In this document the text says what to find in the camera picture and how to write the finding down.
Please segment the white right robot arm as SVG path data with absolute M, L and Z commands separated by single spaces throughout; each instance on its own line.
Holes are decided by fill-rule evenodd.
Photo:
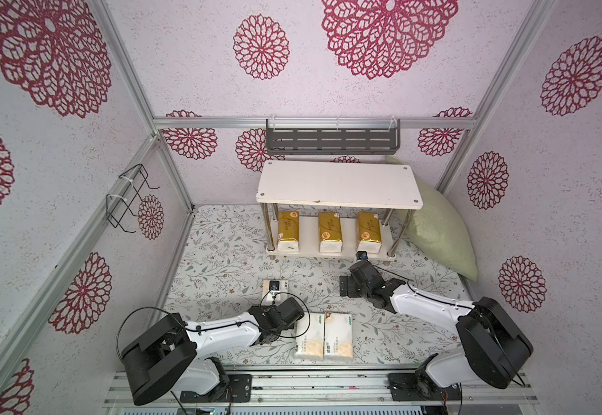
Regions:
M 475 302 L 424 292 L 398 274 L 385 280 L 385 270 L 361 258 L 340 278 L 342 297 L 361 297 L 375 308 L 412 316 L 458 336 L 460 346 L 432 354 L 413 375 L 413 389 L 431 394 L 472 380 L 505 389 L 519 378 L 534 346 L 503 307 L 490 297 Z

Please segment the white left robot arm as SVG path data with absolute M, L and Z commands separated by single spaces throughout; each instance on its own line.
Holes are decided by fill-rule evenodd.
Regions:
M 133 404 L 145 406 L 176 392 L 207 401 L 230 400 L 230 378 L 216 355 L 275 342 L 309 313 L 292 294 L 281 303 L 256 304 L 238 316 L 213 322 L 187 323 L 178 313 L 164 313 L 117 353 Z

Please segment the gold tissue pack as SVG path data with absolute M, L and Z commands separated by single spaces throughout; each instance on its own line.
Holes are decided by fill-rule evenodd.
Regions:
M 374 212 L 359 212 L 356 218 L 357 250 L 378 254 L 382 249 L 382 229 L 379 215 Z
M 321 212 L 318 214 L 319 252 L 342 252 L 342 223 L 338 212 Z
M 283 211 L 279 214 L 279 252 L 298 252 L 300 249 L 299 212 Z

